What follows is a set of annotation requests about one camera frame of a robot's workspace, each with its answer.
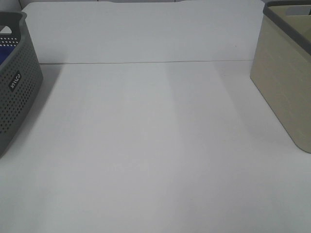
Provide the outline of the blue microfiber towel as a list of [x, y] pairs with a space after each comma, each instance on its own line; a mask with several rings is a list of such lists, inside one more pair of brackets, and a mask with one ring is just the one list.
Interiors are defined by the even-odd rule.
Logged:
[[0, 64], [8, 58], [18, 44], [19, 40], [16, 37], [0, 36]]

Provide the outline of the grey perforated plastic basket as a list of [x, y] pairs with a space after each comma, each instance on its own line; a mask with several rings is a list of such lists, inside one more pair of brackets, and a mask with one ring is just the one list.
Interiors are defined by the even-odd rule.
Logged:
[[43, 74], [26, 24], [26, 13], [0, 13], [0, 24], [19, 44], [0, 65], [0, 152], [3, 154], [21, 127], [40, 90]]

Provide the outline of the beige plastic storage bin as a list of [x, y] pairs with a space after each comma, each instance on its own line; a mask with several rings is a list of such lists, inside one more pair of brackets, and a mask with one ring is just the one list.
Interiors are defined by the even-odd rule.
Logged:
[[265, 3], [250, 78], [294, 142], [311, 151], [311, 2]]

